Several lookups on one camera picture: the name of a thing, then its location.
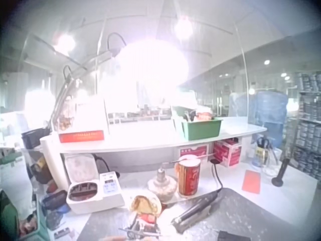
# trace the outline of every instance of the white counter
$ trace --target white counter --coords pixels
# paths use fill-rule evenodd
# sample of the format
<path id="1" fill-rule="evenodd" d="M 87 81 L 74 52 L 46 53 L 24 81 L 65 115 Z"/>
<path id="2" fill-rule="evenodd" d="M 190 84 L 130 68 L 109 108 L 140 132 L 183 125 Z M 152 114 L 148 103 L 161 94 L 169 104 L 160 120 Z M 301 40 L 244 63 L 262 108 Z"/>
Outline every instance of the white counter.
<path id="1" fill-rule="evenodd" d="M 220 134 L 217 137 L 187 141 L 175 130 L 172 120 L 135 122 L 110 125 L 110 135 L 104 141 L 59 143 L 61 153 L 105 153 L 146 150 L 165 147 L 180 147 L 199 143 L 248 136 L 266 131 L 265 127 L 243 122 L 242 117 L 222 118 Z"/>
<path id="2" fill-rule="evenodd" d="M 211 166 L 211 163 L 201 166 L 198 192 L 190 198 L 201 196 L 220 187 L 217 180 L 212 176 Z M 224 187 L 233 189 L 261 208 L 297 227 L 300 227 L 305 222 L 317 185 L 317 180 L 314 178 L 288 166 L 283 178 L 284 185 L 282 187 L 273 186 L 270 178 L 261 174 L 260 194 L 253 194 L 242 190 L 245 171 L 252 170 L 249 164 L 240 163 L 232 168 L 217 165 L 217 169 Z M 146 187 L 147 181 L 155 176 L 155 174 L 156 171 L 122 173 L 119 182 L 126 203 L 130 203 L 130 200 Z M 167 170 L 167 174 L 173 175 L 174 170 Z M 179 200 L 184 200 L 184 198 L 176 194 L 170 202 Z M 70 212 L 63 218 L 62 222 L 66 223 L 61 228 L 69 227 L 80 233 L 89 216 L 89 214 L 75 215 Z"/>

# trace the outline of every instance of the storage rack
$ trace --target storage rack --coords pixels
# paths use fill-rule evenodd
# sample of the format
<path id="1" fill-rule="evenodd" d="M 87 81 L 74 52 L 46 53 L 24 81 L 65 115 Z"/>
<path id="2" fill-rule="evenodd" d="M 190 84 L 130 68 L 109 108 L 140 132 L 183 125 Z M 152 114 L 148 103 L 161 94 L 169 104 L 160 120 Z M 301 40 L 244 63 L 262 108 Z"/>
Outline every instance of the storage rack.
<path id="1" fill-rule="evenodd" d="M 321 72 L 295 74 L 300 86 L 298 123 L 293 143 L 297 168 L 321 183 Z"/>

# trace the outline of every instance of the green object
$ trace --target green object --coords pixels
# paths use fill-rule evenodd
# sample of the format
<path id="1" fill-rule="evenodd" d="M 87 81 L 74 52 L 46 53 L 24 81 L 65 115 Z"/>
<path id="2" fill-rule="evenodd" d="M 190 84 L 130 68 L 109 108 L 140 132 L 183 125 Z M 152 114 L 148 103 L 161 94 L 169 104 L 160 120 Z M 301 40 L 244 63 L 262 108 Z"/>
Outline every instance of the green object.
<path id="1" fill-rule="evenodd" d="M 202 122 L 174 119 L 176 131 L 188 141 L 217 137 L 220 134 L 221 122 L 221 119 Z"/>
<path id="2" fill-rule="evenodd" d="M 37 230 L 27 234 L 19 238 L 19 219 L 18 212 L 16 208 L 9 201 L 6 194 L 1 192 L 1 203 L 5 204 L 4 207 L 1 208 L 1 228 L 6 230 L 7 234 L 10 236 L 12 240 L 25 240 L 25 241 L 48 241 L 50 240 L 47 226 L 46 226 L 46 218 L 42 212 L 40 202 L 36 197 L 37 203 Z"/>
<path id="3" fill-rule="evenodd" d="M 10 153 L 5 157 L 0 158 L 0 165 L 14 162 L 16 160 L 16 158 L 21 157 L 21 156 L 22 156 L 21 152 Z"/>

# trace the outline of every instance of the gray mat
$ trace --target gray mat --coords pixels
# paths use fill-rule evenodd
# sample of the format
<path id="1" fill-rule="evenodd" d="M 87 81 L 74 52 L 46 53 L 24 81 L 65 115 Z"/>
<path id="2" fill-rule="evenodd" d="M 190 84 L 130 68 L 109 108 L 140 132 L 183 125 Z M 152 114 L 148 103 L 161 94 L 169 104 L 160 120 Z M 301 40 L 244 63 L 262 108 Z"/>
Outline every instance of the gray mat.
<path id="1" fill-rule="evenodd" d="M 204 196 L 177 202 L 162 215 L 167 215 L 165 218 L 171 220 L 177 216 L 177 209 L 186 210 Z M 78 240 L 126 235 L 118 228 L 129 226 L 129 217 L 130 212 L 123 208 L 93 213 Z M 298 231 L 292 225 L 228 188 L 223 188 L 219 193 L 209 216 L 187 229 L 184 234 L 174 234 L 164 240 L 216 240 L 218 234 L 215 230 L 247 236 L 252 240 L 300 240 Z"/>

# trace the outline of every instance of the pink box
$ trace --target pink box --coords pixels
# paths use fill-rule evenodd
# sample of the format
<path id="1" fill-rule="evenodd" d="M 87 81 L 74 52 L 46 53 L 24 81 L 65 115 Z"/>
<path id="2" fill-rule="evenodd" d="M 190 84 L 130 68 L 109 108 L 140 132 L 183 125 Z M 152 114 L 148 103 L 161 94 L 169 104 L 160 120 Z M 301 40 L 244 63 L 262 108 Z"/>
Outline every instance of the pink box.
<path id="1" fill-rule="evenodd" d="M 204 156 L 207 155 L 209 152 L 209 144 L 200 144 L 200 145 L 193 145 L 193 146 L 186 146 L 186 147 L 179 147 L 178 148 L 178 155 L 179 157 L 185 155 L 195 155 L 195 156 Z M 207 162 L 208 157 L 201 158 L 202 163 Z"/>
<path id="2" fill-rule="evenodd" d="M 225 167 L 231 167 L 240 162 L 242 145 L 232 139 L 214 142 L 213 156 Z"/>

